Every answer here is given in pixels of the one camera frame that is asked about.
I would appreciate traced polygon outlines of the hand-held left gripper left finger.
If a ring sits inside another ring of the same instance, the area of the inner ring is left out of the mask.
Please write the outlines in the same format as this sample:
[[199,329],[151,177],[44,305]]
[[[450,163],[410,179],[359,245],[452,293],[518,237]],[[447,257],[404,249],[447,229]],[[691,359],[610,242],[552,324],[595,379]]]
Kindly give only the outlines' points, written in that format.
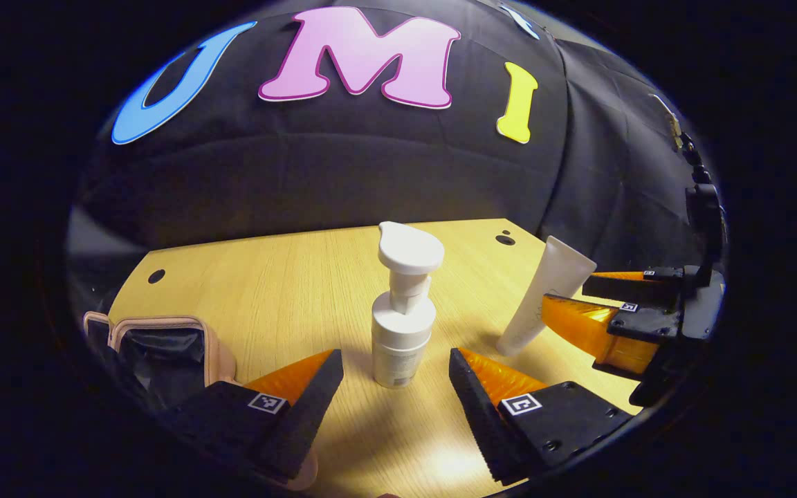
[[318,459],[312,445],[343,378],[342,351],[326,350],[246,387],[214,382],[164,411],[162,422],[235,474],[314,481]]

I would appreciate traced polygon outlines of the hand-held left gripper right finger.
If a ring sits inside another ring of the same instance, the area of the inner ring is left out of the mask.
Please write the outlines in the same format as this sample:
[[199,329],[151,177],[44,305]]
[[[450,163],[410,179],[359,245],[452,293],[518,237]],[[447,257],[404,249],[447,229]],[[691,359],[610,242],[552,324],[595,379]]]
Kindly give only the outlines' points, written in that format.
[[504,486],[576,459],[632,419],[578,382],[547,385],[467,348],[451,349],[448,375],[491,478]]

